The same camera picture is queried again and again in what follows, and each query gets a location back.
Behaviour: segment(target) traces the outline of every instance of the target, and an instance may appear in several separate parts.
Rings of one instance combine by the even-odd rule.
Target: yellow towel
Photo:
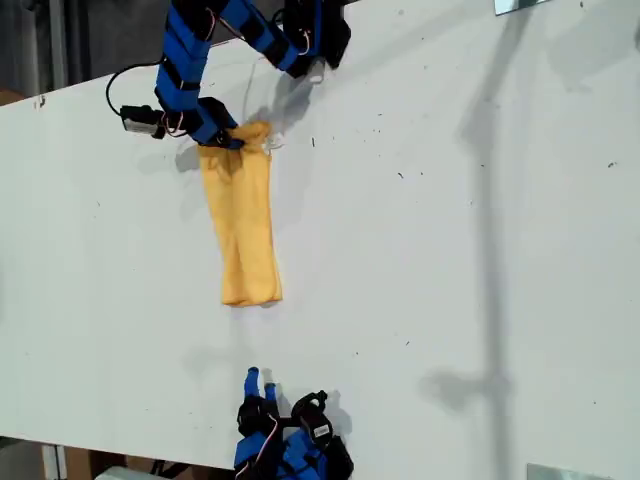
[[[282,299],[273,254],[269,171],[262,144],[268,123],[231,130],[245,141],[240,150],[199,147],[200,170],[224,258],[222,303],[259,305]]]

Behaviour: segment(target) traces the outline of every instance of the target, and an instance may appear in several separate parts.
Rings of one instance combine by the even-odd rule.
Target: white tabletop
[[[580,3],[366,0],[313,87],[214,48],[203,95],[284,133],[271,308],[220,304],[190,140],[106,78],[2,108],[0,435],[229,467],[255,364],[355,479],[637,479],[640,3]]]

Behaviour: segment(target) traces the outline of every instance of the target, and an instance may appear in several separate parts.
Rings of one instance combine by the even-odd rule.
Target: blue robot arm
[[[224,105],[199,97],[216,23],[240,32],[273,66],[296,78],[317,57],[339,66],[351,37],[342,6],[342,0],[285,0],[280,29],[249,0],[172,0],[155,88],[163,111],[124,106],[125,129],[155,138],[184,130],[200,145],[240,148],[242,141],[227,133],[237,124]]]
[[[260,396],[258,369],[244,382],[244,402],[238,410],[236,480],[348,480],[354,465],[341,438],[324,415],[327,394],[310,393],[296,402],[291,417],[278,413],[275,385]],[[296,431],[286,439],[285,428]]]

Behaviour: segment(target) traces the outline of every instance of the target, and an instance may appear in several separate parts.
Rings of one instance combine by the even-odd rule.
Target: cable
[[[267,437],[267,439],[266,439],[266,440],[264,441],[264,443],[262,444],[262,447],[260,447],[260,451],[258,452],[258,457],[256,458],[256,461],[253,463],[253,466],[254,466],[254,467],[255,467],[255,466],[258,464],[258,462],[260,461],[260,457],[262,456],[262,453],[264,452],[264,449],[265,449],[265,447],[267,446],[267,443],[269,443],[269,441],[273,438],[273,435],[276,433],[276,430],[278,430],[278,421],[277,421],[275,418],[273,418],[273,417],[271,416],[271,414],[270,414],[270,413],[268,413],[267,415],[269,415],[269,418],[270,418],[271,420],[273,420],[273,422],[274,422],[274,424],[275,424],[275,425],[273,426],[273,430],[271,430],[271,433],[269,434],[269,436]],[[245,466],[244,466],[244,467],[242,467],[242,470],[240,470],[240,471],[236,474],[236,477],[235,477],[235,478],[236,478],[236,480],[240,477],[240,475],[242,475],[242,474],[245,472],[245,470],[246,470],[247,468],[249,468],[249,463],[250,463],[250,462],[247,462],[247,463],[245,464]]]
[[[276,13],[274,13],[273,16],[271,17],[271,24],[274,27],[278,28],[278,22],[281,21],[281,17],[284,14],[284,11],[285,11],[284,8],[276,10]],[[311,39],[309,38],[309,34],[311,32],[309,32],[309,30],[303,30],[302,28],[299,28],[298,31],[302,33],[302,36],[307,41],[306,50],[304,52],[298,52],[298,56],[306,55],[307,53],[309,53],[309,50],[311,49]]]
[[[182,125],[182,120],[184,120],[184,112],[180,112],[180,120],[178,121],[178,125],[176,126],[176,128],[171,130],[171,128],[169,127],[169,118],[167,117],[167,113],[165,112],[162,114],[161,123],[170,137],[180,138],[180,137],[184,137],[187,134],[187,132],[184,132],[184,133],[181,133],[180,135],[175,135],[175,133],[178,130],[180,130],[180,126]]]
[[[125,67],[122,70],[119,70],[118,72],[113,74],[113,77],[111,77],[111,79],[109,80],[109,83],[107,83],[107,88],[104,91],[104,94],[107,97],[107,103],[109,104],[109,107],[111,107],[111,110],[113,111],[113,113],[115,113],[119,117],[122,116],[122,115],[120,115],[120,112],[118,112],[115,109],[115,107],[113,106],[113,104],[111,103],[110,91],[111,91],[111,85],[113,84],[114,80],[116,78],[118,78],[120,75],[122,75],[123,73],[128,72],[129,70],[133,70],[134,68],[154,67],[156,65],[160,65],[162,63],[162,59],[163,58],[164,58],[164,55],[162,56],[162,58],[160,60],[158,60],[157,62],[153,62],[153,63],[134,63],[133,65],[129,65],[128,67]]]
[[[205,9],[211,15],[211,28],[209,28],[209,33],[207,33],[207,40],[210,38],[213,40],[213,31],[216,29],[216,16],[209,7]]]

